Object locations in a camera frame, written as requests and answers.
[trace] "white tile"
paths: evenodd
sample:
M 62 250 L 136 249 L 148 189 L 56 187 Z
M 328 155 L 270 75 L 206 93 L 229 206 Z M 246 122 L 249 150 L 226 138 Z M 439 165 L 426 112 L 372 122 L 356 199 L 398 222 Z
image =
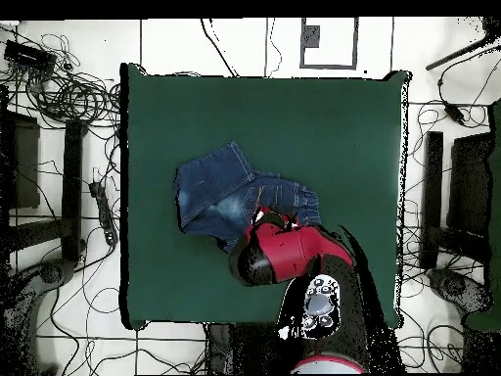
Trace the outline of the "white tile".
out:
M 150 352 L 159 362 L 145 352 L 138 356 L 138 375 L 175 375 L 189 372 L 205 355 L 205 342 L 139 341 L 139 348 Z
M 240 76 L 261 76 L 265 19 L 204 19 L 205 30 L 230 68 Z M 143 21 L 142 65 L 149 74 L 194 71 L 231 76 L 198 19 Z
M 173 323 L 152 321 L 139 332 L 140 339 L 205 339 L 203 325 L 200 323 Z
M 337 19 L 329 19 L 328 25 Z M 389 72 L 391 50 L 391 18 L 359 18 L 358 63 L 356 70 L 300 69 L 301 18 L 269 19 L 268 71 L 272 77 L 363 77 L 381 79 Z M 338 39 L 339 43 L 353 43 L 352 36 Z
M 455 59 L 434 70 L 426 66 L 483 38 L 479 18 L 401 18 L 395 17 L 393 68 L 413 73 L 409 101 L 438 99 L 437 83 L 450 65 L 468 58 Z M 473 103 L 500 56 L 483 55 L 449 70 L 443 78 L 442 95 L 451 103 Z M 478 99 L 490 104 L 499 98 L 501 77 L 497 70 Z
M 62 375 L 68 362 L 69 376 L 132 376 L 135 373 L 135 341 L 109 341 L 79 339 L 76 351 L 74 340 L 66 338 L 37 338 L 37 352 L 41 364 L 58 364 Z

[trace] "floor tile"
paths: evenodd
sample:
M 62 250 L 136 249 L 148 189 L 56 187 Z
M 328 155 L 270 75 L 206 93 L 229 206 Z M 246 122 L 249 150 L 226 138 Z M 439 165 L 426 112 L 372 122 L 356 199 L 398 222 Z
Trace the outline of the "floor tile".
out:
M 437 83 L 442 72 L 461 58 L 434 70 L 426 70 L 426 66 L 482 39 L 483 35 L 479 18 L 395 18 L 393 68 L 413 73 L 409 101 L 438 99 Z M 444 100 L 473 103 L 500 58 L 499 53 L 489 53 L 449 70 L 443 78 Z M 490 104 L 498 99 L 496 91 L 500 84 L 501 77 L 495 72 L 478 103 Z
M 306 24 L 318 24 L 314 19 Z M 336 24 L 331 19 L 329 24 Z M 363 77 L 381 79 L 390 71 L 391 18 L 359 18 L 358 64 L 356 70 L 300 69 L 301 18 L 269 19 L 267 76 L 271 77 Z M 352 45 L 352 38 L 338 39 Z
M 139 348 L 148 351 L 154 357 L 146 352 L 140 352 L 138 356 L 138 375 L 170 375 L 179 374 L 180 371 L 189 372 L 196 362 L 201 362 L 204 358 L 205 342 L 140 340 Z M 155 357 L 166 363 L 159 363 L 155 360 Z
M 205 339 L 204 328 L 198 323 L 152 321 L 139 332 L 140 339 Z

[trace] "blue denim fabric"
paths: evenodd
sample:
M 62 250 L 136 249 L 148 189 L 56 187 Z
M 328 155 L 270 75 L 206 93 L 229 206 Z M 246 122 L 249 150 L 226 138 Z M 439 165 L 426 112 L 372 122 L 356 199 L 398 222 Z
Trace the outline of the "blue denim fabric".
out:
M 178 167 L 174 191 L 181 231 L 212 236 L 227 253 L 258 206 L 320 224 L 314 192 L 279 173 L 255 171 L 235 141 Z

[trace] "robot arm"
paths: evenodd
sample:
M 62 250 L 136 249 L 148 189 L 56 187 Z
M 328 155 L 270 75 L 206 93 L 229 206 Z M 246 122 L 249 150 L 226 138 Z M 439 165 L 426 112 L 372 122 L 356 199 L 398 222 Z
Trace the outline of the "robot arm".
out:
M 321 226 L 260 208 L 230 254 L 230 270 L 245 285 L 290 281 L 277 329 L 291 373 L 405 371 L 367 260 L 347 236 L 356 255 Z M 388 347 L 380 366 L 374 353 Z

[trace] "denim seam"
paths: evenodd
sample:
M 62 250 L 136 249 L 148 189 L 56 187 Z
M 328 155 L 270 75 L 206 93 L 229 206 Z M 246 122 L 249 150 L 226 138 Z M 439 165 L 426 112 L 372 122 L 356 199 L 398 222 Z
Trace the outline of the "denim seam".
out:
M 237 156 L 237 159 L 239 160 L 240 165 L 241 165 L 241 166 L 242 166 L 242 168 L 244 169 L 244 172 L 246 173 L 247 178 L 251 178 L 251 174 L 252 174 L 252 167 L 251 167 L 251 165 L 249 164 L 249 162 L 246 160 L 247 165 L 248 165 L 248 167 L 249 167 L 249 169 L 250 169 L 250 172 L 248 172 L 248 171 L 247 171 L 247 169 L 246 169 L 246 166 L 244 165 L 244 163 L 242 162 L 242 159 L 240 158 L 240 155 L 239 155 L 240 151 L 237 151 L 237 150 L 240 150 L 240 148 L 237 146 L 237 143 L 233 143 L 233 142 L 232 142 L 232 143 L 230 143 L 230 146 L 231 146 L 231 149 L 233 150 L 233 153 L 235 153 L 235 156 Z
M 297 208 L 299 206 L 299 195 L 297 194 L 297 187 L 298 183 L 294 184 L 294 208 Z
M 187 163 L 184 163 L 183 165 L 179 166 L 178 169 L 180 171 L 183 171 L 184 169 L 188 168 L 188 167 L 191 167 L 192 165 L 194 165 L 195 163 L 200 163 L 200 162 L 204 162 L 205 160 L 207 160 L 208 158 L 214 156 L 215 154 L 217 153 L 222 153 L 223 151 L 225 150 L 225 147 L 222 147 L 222 148 L 219 148 L 219 149 L 216 149 L 214 150 L 213 152 L 210 152 L 209 154 L 205 155 L 205 156 L 201 156 L 197 159 L 194 159 L 194 160 L 191 160 L 190 162 L 187 162 Z
M 214 205 L 218 200 L 222 200 L 229 196 L 231 193 L 233 193 L 235 190 L 237 190 L 239 187 L 242 185 L 246 184 L 249 182 L 249 178 L 246 177 L 245 179 L 241 180 L 240 182 L 234 184 L 232 187 L 229 189 L 225 190 L 224 192 L 221 192 L 219 195 L 217 195 L 215 198 L 212 200 L 205 202 L 203 205 L 200 205 L 195 211 L 193 211 L 191 214 L 185 217 L 181 217 L 181 228 L 184 228 L 190 220 L 192 220 L 197 214 L 199 214 L 201 211 L 207 209 L 210 205 Z

